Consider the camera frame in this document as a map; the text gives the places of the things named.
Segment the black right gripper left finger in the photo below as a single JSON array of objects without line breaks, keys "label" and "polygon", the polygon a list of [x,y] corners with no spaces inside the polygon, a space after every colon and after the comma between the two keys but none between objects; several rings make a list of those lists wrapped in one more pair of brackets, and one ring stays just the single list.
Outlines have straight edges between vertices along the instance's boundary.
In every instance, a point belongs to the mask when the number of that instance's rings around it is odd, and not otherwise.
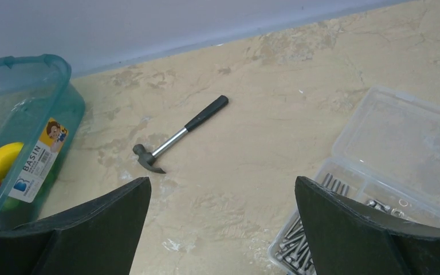
[{"label": "black right gripper left finger", "polygon": [[128,274],[151,199],[148,177],[0,231],[0,274]]}]

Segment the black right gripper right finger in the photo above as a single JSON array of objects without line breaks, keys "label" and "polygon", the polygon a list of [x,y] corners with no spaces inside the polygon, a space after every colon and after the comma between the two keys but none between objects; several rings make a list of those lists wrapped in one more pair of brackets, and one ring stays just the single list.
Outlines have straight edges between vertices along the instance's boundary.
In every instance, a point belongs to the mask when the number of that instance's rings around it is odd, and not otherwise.
[{"label": "black right gripper right finger", "polygon": [[372,209],[305,176],[294,193],[317,274],[440,274],[440,228]]}]

